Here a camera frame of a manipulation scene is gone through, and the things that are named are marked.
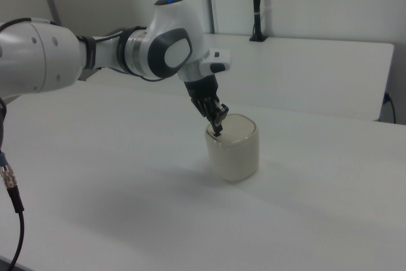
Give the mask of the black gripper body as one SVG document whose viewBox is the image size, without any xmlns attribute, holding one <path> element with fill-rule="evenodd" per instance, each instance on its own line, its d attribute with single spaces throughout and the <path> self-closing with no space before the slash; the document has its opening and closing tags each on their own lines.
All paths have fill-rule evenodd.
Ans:
<svg viewBox="0 0 406 271">
<path fill-rule="evenodd" d="M 218 113 L 218 82 L 215 75 L 206 76 L 198 81 L 184 82 L 193 105 L 206 118 L 215 118 Z"/>
</svg>

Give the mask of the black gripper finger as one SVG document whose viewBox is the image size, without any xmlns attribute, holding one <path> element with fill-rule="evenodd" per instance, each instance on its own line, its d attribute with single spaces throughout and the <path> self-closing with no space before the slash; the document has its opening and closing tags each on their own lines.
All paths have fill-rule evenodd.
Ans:
<svg viewBox="0 0 406 271">
<path fill-rule="evenodd" d="M 221 108 L 219 107 L 218 102 L 212 99 L 207 99 L 204 103 L 204 110 L 206 111 L 206 117 L 213 128 L 214 136 L 219 136 L 223 128 L 220 123 Z"/>
<path fill-rule="evenodd" d="M 214 115 L 213 115 L 213 124 L 217 128 L 221 126 L 222 121 L 227 116 L 229 108 L 220 101 L 214 101 Z"/>
</svg>

